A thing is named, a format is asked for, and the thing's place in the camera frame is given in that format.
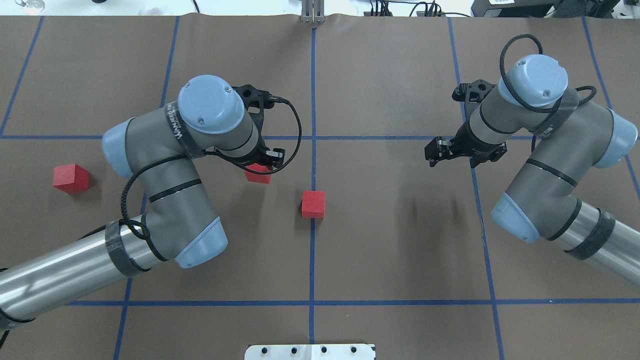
red block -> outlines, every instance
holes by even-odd
[[[268,167],[262,166],[260,164],[251,164],[247,166],[247,168],[259,172],[270,171]],[[269,184],[271,182],[271,175],[258,175],[245,170],[244,176],[246,176],[246,179],[251,181],[252,183]]]
[[[324,218],[324,192],[305,190],[302,193],[302,217]]]
[[[78,164],[60,165],[53,169],[53,186],[65,193],[87,191],[89,171]]]

blue tape line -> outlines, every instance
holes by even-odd
[[[496,300],[498,305],[537,305],[537,304],[640,304],[637,298],[620,299],[506,299]]]
[[[491,303],[491,300],[317,300],[316,306],[439,306]]]
[[[120,347],[122,346],[122,336],[124,335],[124,323],[127,321],[127,310],[129,308],[129,295],[131,294],[131,284],[133,279],[127,279],[127,288],[124,292],[124,301],[122,304],[122,313],[120,314],[120,326],[118,327],[118,337],[116,339],[116,347],[113,351],[113,360],[118,360],[120,357]]]
[[[173,26],[173,38],[171,40],[171,50],[169,50],[169,60],[166,64],[166,73],[164,75],[164,86],[162,89],[162,97],[160,98],[160,107],[164,106],[166,99],[166,89],[169,87],[169,75],[171,75],[171,63],[173,62],[173,50],[175,50],[175,39],[178,37],[178,26],[180,25],[180,17],[175,17],[175,25]]]
[[[640,186],[638,186],[638,179],[636,177],[636,172],[634,171],[633,165],[631,165],[631,159],[629,159],[629,155],[625,155],[625,161],[627,162],[627,168],[631,173],[631,181],[633,182],[634,187],[636,188],[636,195],[638,196],[638,200],[640,200]]]
[[[456,39],[453,32],[453,23],[451,21],[451,18],[447,18],[447,23],[449,24],[449,37],[451,39],[451,52],[453,55],[453,65],[454,65],[454,68],[456,69],[456,81],[458,82],[458,84],[460,84],[461,81],[460,81],[460,70],[458,68],[458,54],[456,52]],[[462,103],[460,103],[460,110],[462,112],[462,122],[467,121],[465,108],[462,105]],[[484,230],[484,218],[482,215],[482,205],[480,204],[480,193],[477,185],[476,170],[474,168],[471,168],[471,180],[473,181],[473,184],[474,184],[474,195],[476,196],[476,209],[477,209],[478,217],[480,218],[480,226],[482,229],[482,241],[483,241],[483,247],[484,247],[484,266],[486,268],[486,277],[489,284],[489,295],[491,296],[491,308],[493,312],[493,324],[495,326],[495,338],[498,345],[498,355],[500,357],[500,360],[504,360],[504,347],[502,346],[502,333],[500,331],[498,306],[496,305],[496,302],[495,302],[495,291],[493,289],[493,275],[491,271],[491,260],[489,258],[489,247],[487,246],[487,243],[486,243],[486,231]]]
[[[102,135],[0,135],[5,140],[100,140]]]
[[[593,50],[593,44],[591,43],[591,35],[589,34],[589,27],[587,26],[587,18],[584,16],[582,17],[582,27],[584,28],[584,34],[587,36],[587,44],[589,45],[589,52],[591,52],[591,60],[593,61],[593,66],[596,69],[596,75],[598,76],[598,81],[600,82],[602,93],[604,94],[604,98],[607,101],[607,106],[610,109],[613,109],[613,106],[611,106],[611,100],[609,99],[609,93],[607,92],[607,87],[604,86],[604,81],[602,80],[602,74],[600,73],[598,60],[596,60],[596,53]]]
[[[15,83],[15,88],[13,88],[13,93],[11,94],[11,99],[9,100],[9,106],[7,106],[6,108],[6,112],[4,113],[4,119],[2,121],[2,125],[0,126],[0,135],[4,133],[6,123],[9,121],[9,114],[11,114],[11,108],[13,107],[13,102],[15,101],[15,97],[18,95],[18,89],[20,88],[20,83],[22,82],[22,78],[24,77],[24,72],[27,70],[27,65],[29,65],[29,59],[31,58],[31,54],[33,53],[33,48],[36,46],[36,41],[38,40],[38,35],[40,34],[40,29],[42,29],[43,22],[44,22],[44,16],[40,17],[40,21],[38,21],[38,27],[36,28],[35,34],[33,34],[33,39],[31,40],[31,46],[29,46],[29,51],[27,52],[27,56],[24,59],[24,63],[22,64],[20,75],[18,75],[18,81],[16,81]]]
[[[182,300],[137,300],[129,301],[129,306],[208,306],[208,307],[242,307],[242,306],[308,306],[307,300],[205,300],[205,301],[182,301]]]
[[[607,101],[607,106],[610,109],[613,109],[613,105],[611,104],[611,99],[609,98],[609,92],[607,91],[607,87],[604,85],[604,80],[602,79],[600,66],[598,66],[598,60],[596,59],[596,52],[593,50],[593,43],[591,42],[591,34],[589,32],[589,26],[587,25],[587,18],[585,16],[582,17],[582,27],[584,28],[584,34],[587,37],[587,44],[589,45],[591,60],[593,61],[593,66],[596,69],[596,75],[598,75],[598,81],[600,82],[600,87],[602,87],[602,93],[604,94],[604,98]],[[634,167],[631,164],[629,155],[625,155],[625,161],[627,162],[627,168],[629,169],[629,174],[631,175],[631,181],[633,182],[634,188],[636,189],[636,195],[638,196],[638,200],[640,200],[640,186],[638,185],[636,172],[634,171]]]
[[[124,301],[119,300],[77,300],[67,306],[123,306]]]
[[[307,300],[130,300],[129,307],[309,306]],[[462,299],[462,300],[314,300],[315,306],[474,306],[474,305],[640,304],[640,298]],[[67,306],[122,306],[118,300],[78,300]]]
[[[297,140],[298,135],[267,135],[263,136],[265,140]],[[316,136],[316,140],[433,140],[436,136],[424,135],[328,135]],[[509,140],[528,140],[531,141],[533,136],[512,136]],[[453,136],[443,136],[445,139],[453,139]],[[0,139],[5,140],[100,140],[102,135],[0,135]],[[302,140],[313,140],[313,136],[302,136]]]
[[[336,135],[336,136],[316,136],[317,140],[433,140],[435,136],[358,136],[358,135]]]
[[[173,37],[171,40],[171,49],[169,50],[169,60],[166,64],[166,72],[164,74],[164,87],[162,90],[162,98],[160,100],[160,107],[164,106],[164,99],[166,97],[166,89],[169,84],[169,76],[171,74],[171,64],[173,61],[173,51],[175,50],[175,39],[178,35],[178,25],[180,24],[180,17],[175,17],[175,25],[173,26]],[[143,214],[147,208],[147,193],[142,195],[142,203],[140,204],[140,214]],[[127,309],[129,308],[129,296],[131,295],[131,286],[133,279],[127,279],[127,289],[124,293],[124,303],[122,304],[122,315],[120,317],[120,328],[118,329],[118,338],[116,340],[116,348],[113,352],[113,360],[118,360],[120,357],[120,346],[122,345],[122,336],[124,335],[124,324],[127,319]]]
[[[316,190],[316,28],[311,29],[311,190]],[[316,341],[316,220],[309,226],[309,343]]]

metal bracket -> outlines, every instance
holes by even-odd
[[[251,345],[244,360],[376,360],[374,344]]]
[[[302,15],[300,21],[322,24],[324,22],[324,0],[301,0]]]

black band on robot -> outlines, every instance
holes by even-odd
[[[173,137],[180,144],[184,153],[187,154],[189,159],[197,159],[204,156],[202,149],[198,147],[196,141],[189,132],[189,126],[184,122],[180,116],[177,102],[169,102],[164,106],[164,115],[166,121],[169,123],[169,127],[173,131]]]
[[[30,320],[18,320],[16,318],[12,318],[11,316],[9,316],[2,309],[0,309],[0,316],[5,317],[7,320],[9,320],[11,322],[17,322],[17,323],[28,323],[28,322],[32,322],[33,320],[36,320],[35,318],[30,319]]]
[[[571,226],[571,224],[573,224],[573,221],[575,221],[575,218],[578,217],[578,214],[580,213],[580,209],[582,209],[582,200],[577,199],[577,202],[575,203],[575,208],[573,209],[573,213],[571,213],[571,216],[569,217],[569,219],[564,223],[564,225],[562,225],[560,230],[558,230],[550,238],[547,238],[547,240],[554,241],[555,239],[559,238],[560,235],[564,234],[564,232]]]
[[[531,130],[533,135],[541,139],[550,137],[557,131],[578,107],[580,97],[573,88],[567,88],[560,98],[560,107],[547,115],[547,118]]]
[[[182,191],[186,188],[190,188],[192,186],[198,185],[198,184],[202,184],[202,180],[200,180],[200,178],[195,179],[195,180],[191,180],[191,181],[187,181],[186,183],[182,183],[180,185],[174,186],[173,188],[169,188],[163,192],[159,192],[151,197],[149,197],[149,202],[154,202],[156,200],[160,200],[163,197],[167,197],[173,193],[177,193],[179,191]]]
[[[616,226],[616,218],[606,211],[600,209],[598,211],[600,212],[600,217],[593,230],[580,245],[571,250],[565,250],[565,253],[578,260],[586,260],[598,252],[611,237],[613,228]]]
[[[534,159],[528,159],[527,160],[527,164],[531,164],[535,167],[539,167],[544,171],[550,172],[551,174],[554,174],[555,176],[559,177],[560,179],[566,181],[569,185],[576,187],[578,186],[578,182],[576,180],[573,180],[569,175],[565,174],[564,172],[556,169],[556,168],[552,168],[549,165],[545,164],[545,163],[541,163],[538,160],[534,160]]]
[[[498,133],[498,134],[510,135],[510,134],[515,133],[515,131],[512,131],[512,132],[510,132],[510,133],[507,133],[507,132],[505,132],[505,131],[500,131],[500,130],[496,129],[495,127],[491,126],[491,125],[486,121],[486,119],[484,118],[484,114],[482,114],[482,104],[480,104],[480,119],[482,120],[482,122],[484,122],[484,124],[485,124],[489,129],[491,129],[492,131],[495,131],[495,132],[496,132],[496,133]]]
[[[113,221],[107,224],[104,231],[104,239],[111,261],[122,275],[134,277],[141,272],[150,270],[138,266],[127,254],[127,251],[124,249],[124,244],[122,243],[122,237],[120,236],[120,222]]]
[[[142,218],[140,219],[140,222],[142,222],[142,224],[147,226],[147,213],[142,214]],[[162,254],[160,254],[160,252],[158,251],[158,249],[156,248],[154,243],[151,241],[150,237],[148,239],[146,239],[145,241],[147,242],[147,246],[149,247],[149,250],[151,250],[153,255],[158,260],[160,260],[160,261],[169,261],[169,259],[165,258],[164,256],[162,256]]]

light blue joint cap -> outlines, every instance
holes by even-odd
[[[224,134],[244,117],[244,104],[231,85],[218,76],[200,75],[178,94],[178,109],[185,123],[205,134]]]
[[[491,211],[491,218],[496,224],[526,243],[534,243],[540,237],[540,233],[529,217],[507,193],[502,193],[500,196],[500,200]]]
[[[184,250],[175,257],[183,269],[193,268],[220,255],[228,240],[220,217],[211,222]]]
[[[127,138],[127,127],[133,118],[118,124],[107,130],[102,135],[102,152],[107,162],[111,164],[113,170],[118,175],[128,179],[133,176],[133,171],[129,167],[127,161],[127,149],[125,148],[125,140]]]
[[[566,70],[550,56],[532,54],[516,61],[507,77],[516,93],[529,105],[543,108],[556,102],[569,85]],[[502,78],[498,83],[500,95],[511,104],[522,106],[511,96]]]
[[[635,125],[613,112],[613,110],[608,110],[613,115],[613,133],[602,159],[593,164],[597,168],[607,168],[617,164],[624,155],[629,154],[638,137],[638,129],[636,129]]]

